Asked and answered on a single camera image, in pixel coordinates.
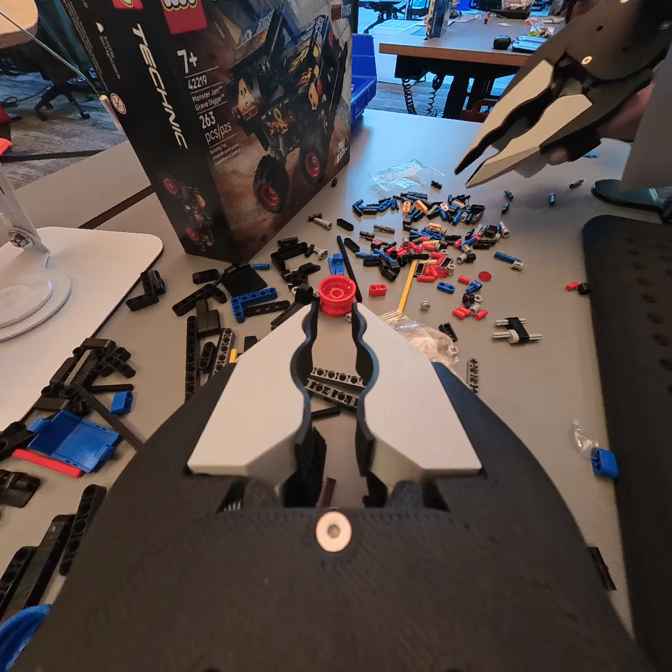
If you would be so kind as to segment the blue and red panel piece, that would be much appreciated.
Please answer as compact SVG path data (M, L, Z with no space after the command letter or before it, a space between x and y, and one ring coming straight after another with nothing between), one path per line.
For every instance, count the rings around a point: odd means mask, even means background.
M75 478L105 463L120 440L118 432L65 410L35 420L28 430L34 437L13 457Z

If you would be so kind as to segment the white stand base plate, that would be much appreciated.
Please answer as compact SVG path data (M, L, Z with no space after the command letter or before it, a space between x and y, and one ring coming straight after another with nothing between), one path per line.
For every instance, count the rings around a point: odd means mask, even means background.
M45 322L1 342L1 428L28 412L51 375L163 251L152 234L55 226L37 231L50 251L46 269L66 275L71 290Z

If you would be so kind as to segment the blue tray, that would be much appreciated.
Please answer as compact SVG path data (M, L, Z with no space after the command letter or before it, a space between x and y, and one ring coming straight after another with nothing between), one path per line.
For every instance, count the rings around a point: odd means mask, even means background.
M369 34L352 37L351 127L361 118L376 96L377 70L374 39Z

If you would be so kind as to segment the grey pin assembly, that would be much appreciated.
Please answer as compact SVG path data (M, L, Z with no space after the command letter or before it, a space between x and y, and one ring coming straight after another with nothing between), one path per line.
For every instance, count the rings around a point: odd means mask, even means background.
M542 339L541 334L530 333L525 328L526 320L517 316L495 321L498 331L492 333L493 340L506 340L510 345L525 345Z

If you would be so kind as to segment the red wheel hub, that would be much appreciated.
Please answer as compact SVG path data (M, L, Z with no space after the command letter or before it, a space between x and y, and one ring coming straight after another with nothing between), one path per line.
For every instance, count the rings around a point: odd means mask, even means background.
M356 299L356 283L345 275L330 275L320 281L318 296L321 311L331 318L343 318L351 312Z

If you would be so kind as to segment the long black axle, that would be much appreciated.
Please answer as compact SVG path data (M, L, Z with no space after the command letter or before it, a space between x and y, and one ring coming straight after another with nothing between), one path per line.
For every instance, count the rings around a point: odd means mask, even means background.
M337 240L337 244L338 244L338 246L339 246L340 252L341 252L341 254L342 254L342 256L343 256L343 264L344 264L345 270L346 270L346 272L347 272L349 278L350 278L350 279L354 282L354 284L355 284L355 288L356 288L356 301L357 301L357 302L361 302L361 301L362 301L362 294L361 294L361 292L360 292L360 290L359 290L359 285L358 285L358 283L357 283L356 276L355 276L354 271L353 271L353 269L352 269L351 262L350 262L350 259L349 259L349 256L348 256L348 251L347 251L347 249L346 249L346 247L345 247L345 243L344 243L344 241L343 241L343 238L342 238L342 236L337 235L336 240Z

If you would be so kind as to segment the black office chair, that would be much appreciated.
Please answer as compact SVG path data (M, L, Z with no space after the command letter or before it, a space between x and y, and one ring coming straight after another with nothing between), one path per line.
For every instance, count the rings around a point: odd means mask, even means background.
M90 118L89 113L83 110L79 105L79 102L73 95L74 91L69 84L69 81L74 74L69 68L69 64L63 64L55 56L42 51L36 53L34 60L37 63L36 67L43 79L51 82L51 85L47 88L46 92L42 94L40 101L34 108L38 118L42 122L46 122L47 116L43 112L43 109L51 110L51 102L58 96L65 96L67 100L75 106L80 117L83 120L88 120Z

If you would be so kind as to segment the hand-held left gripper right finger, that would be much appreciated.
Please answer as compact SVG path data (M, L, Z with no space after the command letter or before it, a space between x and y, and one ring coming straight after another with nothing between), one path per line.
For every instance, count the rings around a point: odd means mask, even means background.
M364 382L356 409L356 460L366 507L383 507L394 488L411 483L423 494L439 478L482 470L449 398L460 379L370 309L351 310L356 371Z

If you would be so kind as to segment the white round object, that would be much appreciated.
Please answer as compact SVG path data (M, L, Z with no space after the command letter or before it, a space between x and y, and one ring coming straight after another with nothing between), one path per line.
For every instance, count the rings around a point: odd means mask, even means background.
M68 275L50 268L50 250L1 169L1 233L18 254L1 262L1 341L31 331L69 299Z

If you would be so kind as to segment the black dimpled panel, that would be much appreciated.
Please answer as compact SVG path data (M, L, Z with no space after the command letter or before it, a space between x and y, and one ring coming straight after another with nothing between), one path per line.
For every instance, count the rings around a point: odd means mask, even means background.
M595 347L636 640L671 670L671 227L583 228Z

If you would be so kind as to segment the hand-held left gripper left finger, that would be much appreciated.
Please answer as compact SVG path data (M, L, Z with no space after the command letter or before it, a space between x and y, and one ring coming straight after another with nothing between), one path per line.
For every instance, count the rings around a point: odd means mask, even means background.
M326 443L306 390L319 306L301 307L245 352L188 459L193 474L236 476L281 491L289 507L314 507Z

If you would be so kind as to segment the blue angled beam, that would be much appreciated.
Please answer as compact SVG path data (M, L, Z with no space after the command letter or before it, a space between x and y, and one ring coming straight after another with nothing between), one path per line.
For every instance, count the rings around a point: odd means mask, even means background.
M246 320L245 309L257 305L273 302L277 299L278 292L275 288L265 288L248 294L233 297L231 299L232 315L237 323Z

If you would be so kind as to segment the dark brown long axle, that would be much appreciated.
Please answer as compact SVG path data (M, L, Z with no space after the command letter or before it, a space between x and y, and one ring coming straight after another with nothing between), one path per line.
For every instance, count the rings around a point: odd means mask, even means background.
M78 383L72 383L71 387L110 427L117 432L128 444L137 451L144 447L144 443L128 428L118 416L98 401L89 391Z

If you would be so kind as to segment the background wooden desk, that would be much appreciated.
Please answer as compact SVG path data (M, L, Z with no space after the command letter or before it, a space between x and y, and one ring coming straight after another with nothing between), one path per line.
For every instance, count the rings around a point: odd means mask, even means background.
M480 15L453 23L440 38L425 39L424 29L410 28L392 38L381 38L379 53L397 58L394 76L419 80L427 73L452 77L442 116L460 118L488 95L497 78L514 75L528 54L495 49L498 36L517 38L528 33L532 20L513 20L492 15L485 23Z

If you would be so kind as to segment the blue wheel hub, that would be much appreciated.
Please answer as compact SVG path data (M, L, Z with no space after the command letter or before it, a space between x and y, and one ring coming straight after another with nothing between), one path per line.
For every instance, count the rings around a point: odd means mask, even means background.
M1 671L8 671L42 625L52 605L25 608L1 625Z

